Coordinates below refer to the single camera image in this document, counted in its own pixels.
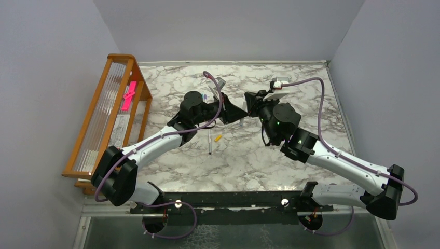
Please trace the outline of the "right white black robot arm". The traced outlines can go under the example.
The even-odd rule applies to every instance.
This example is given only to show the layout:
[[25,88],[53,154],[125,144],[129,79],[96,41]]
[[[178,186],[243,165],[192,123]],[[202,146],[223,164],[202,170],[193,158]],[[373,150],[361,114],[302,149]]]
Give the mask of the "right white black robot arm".
[[308,183],[299,197],[304,210],[338,204],[365,208],[382,219],[396,219],[403,192],[402,167],[376,165],[328,145],[318,135],[300,128],[301,115],[271,92],[246,92],[244,96],[248,115],[260,120],[268,136],[265,146],[280,146],[288,158],[322,167],[353,183],[336,187]]

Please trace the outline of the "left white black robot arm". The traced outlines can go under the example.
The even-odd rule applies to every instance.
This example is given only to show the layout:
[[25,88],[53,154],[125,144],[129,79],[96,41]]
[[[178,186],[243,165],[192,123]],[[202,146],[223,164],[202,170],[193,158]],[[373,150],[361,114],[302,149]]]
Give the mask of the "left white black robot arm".
[[179,112],[155,135],[132,146],[118,149],[108,147],[91,178],[96,194],[114,206],[128,201],[142,203],[151,213],[162,209],[161,190],[153,183],[138,183],[138,171],[166,152],[189,142],[199,129],[220,119],[228,124],[247,116],[242,108],[232,104],[227,95],[223,101],[206,103],[201,93],[187,92],[180,104]]

